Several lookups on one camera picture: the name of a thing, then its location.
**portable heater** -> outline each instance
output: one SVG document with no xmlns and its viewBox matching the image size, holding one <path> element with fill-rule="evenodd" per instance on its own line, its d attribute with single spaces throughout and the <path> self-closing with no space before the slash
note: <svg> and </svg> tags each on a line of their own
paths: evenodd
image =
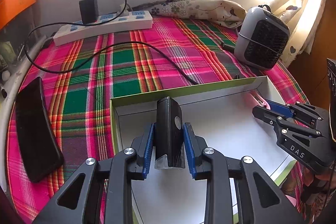
<svg viewBox="0 0 336 224">
<path fill-rule="evenodd" d="M 271 12 L 251 8 L 241 26 L 234 49 L 236 58 L 260 70 L 269 70 L 278 61 L 289 39 L 287 25 Z"/>
</svg>

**plaid tablecloth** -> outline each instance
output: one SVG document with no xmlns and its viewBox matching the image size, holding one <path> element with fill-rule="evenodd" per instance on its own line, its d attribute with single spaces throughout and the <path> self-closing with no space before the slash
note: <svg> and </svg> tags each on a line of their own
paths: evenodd
<svg viewBox="0 0 336 224">
<path fill-rule="evenodd" d="M 219 47 L 220 42 L 233 45 L 236 39 L 234 31 L 207 21 L 154 18 L 153 28 L 149 30 L 100 35 L 60 47 L 52 43 L 40 52 L 36 63 L 51 70 L 66 70 L 107 45 L 142 41 L 159 48 L 199 83 L 231 80 L 238 73 L 240 77 L 268 75 L 285 102 L 307 102 L 298 84 L 280 63 L 270 71 L 261 72 L 242 65 Z M 20 156 L 15 113 L 12 113 L 7 139 L 8 181 L 15 208 L 27 223 L 31 223 L 86 158 L 104 160 L 114 156 L 111 97 L 191 85 L 159 53 L 135 44 L 107 50 L 81 69 L 67 74 L 45 73 L 32 66 L 21 88 L 37 76 L 43 79 L 51 126 L 65 162 L 40 183 L 31 183 Z M 299 165 L 292 175 L 298 181 L 296 198 L 299 200 L 302 185 Z"/>
</svg>

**black power adapter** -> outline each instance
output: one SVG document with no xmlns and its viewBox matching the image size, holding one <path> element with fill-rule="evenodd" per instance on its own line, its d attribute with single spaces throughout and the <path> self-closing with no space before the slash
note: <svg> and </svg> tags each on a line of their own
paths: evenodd
<svg viewBox="0 0 336 224">
<path fill-rule="evenodd" d="M 98 19 L 98 2 L 97 0 L 80 0 L 79 9 L 83 24 L 96 22 Z"/>
</svg>

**smartphone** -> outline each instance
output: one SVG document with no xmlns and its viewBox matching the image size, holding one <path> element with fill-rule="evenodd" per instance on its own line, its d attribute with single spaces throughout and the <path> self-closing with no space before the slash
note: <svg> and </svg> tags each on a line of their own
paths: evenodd
<svg viewBox="0 0 336 224">
<path fill-rule="evenodd" d="M 63 154 L 51 130 L 41 77 L 16 96 L 16 131 L 22 161 L 32 182 L 39 182 L 63 164 Z"/>
</svg>

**white power strip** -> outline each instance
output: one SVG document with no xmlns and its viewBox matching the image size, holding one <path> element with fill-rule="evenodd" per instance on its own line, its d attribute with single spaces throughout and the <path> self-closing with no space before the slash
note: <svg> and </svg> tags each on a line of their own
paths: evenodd
<svg viewBox="0 0 336 224">
<path fill-rule="evenodd" d="M 100 16 L 95 23 L 105 22 L 114 18 L 117 14 L 109 14 Z M 64 25 L 61 26 L 58 32 L 54 35 L 56 46 L 60 46 L 72 41 L 84 39 L 87 37 L 95 37 L 97 35 L 123 32 L 140 29 L 151 29 L 153 18 L 148 11 L 129 12 L 128 16 L 120 16 L 115 20 L 98 26 L 77 26 Z"/>
</svg>

